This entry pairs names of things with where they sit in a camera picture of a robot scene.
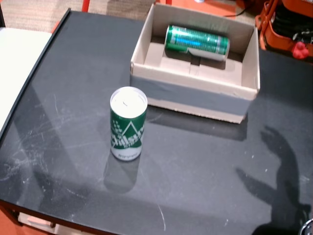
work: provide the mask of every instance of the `can lid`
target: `can lid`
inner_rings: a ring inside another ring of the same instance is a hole
[[[123,118],[136,118],[142,115],[148,106],[144,92],[136,87],[122,87],[111,96],[112,110]]]

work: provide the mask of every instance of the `standing can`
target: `standing can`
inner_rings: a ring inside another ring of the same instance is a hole
[[[170,25],[167,27],[165,48],[196,56],[224,61],[229,53],[227,37]]]
[[[111,152],[116,158],[131,161],[140,155],[147,106],[147,97],[138,88],[122,87],[112,94]]]

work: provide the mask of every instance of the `pilsner can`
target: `pilsner can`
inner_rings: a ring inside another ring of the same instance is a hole
[[[147,97],[138,88],[122,87],[110,99],[111,108],[111,152],[123,161],[131,161],[139,156]]]
[[[229,53],[229,39],[211,33],[170,25],[166,31],[165,48],[224,61]]]

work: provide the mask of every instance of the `can label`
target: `can label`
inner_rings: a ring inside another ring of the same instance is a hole
[[[146,112],[135,118],[123,118],[111,109],[111,151],[121,160],[131,161],[139,156]]]
[[[165,47],[184,52],[194,48],[226,55],[229,48],[229,39],[211,33],[170,25],[166,35]]]

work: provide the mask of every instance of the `green and white label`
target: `green and white label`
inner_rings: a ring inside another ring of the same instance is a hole
[[[111,110],[111,151],[120,160],[139,156],[146,112],[135,118],[123,118]]]
[[[128,123],[125,129],[117,120],[112,121],[111,145],[113,148],[125,149],[129,147],[140,147],[143,126],[137,130],[132,121]]]

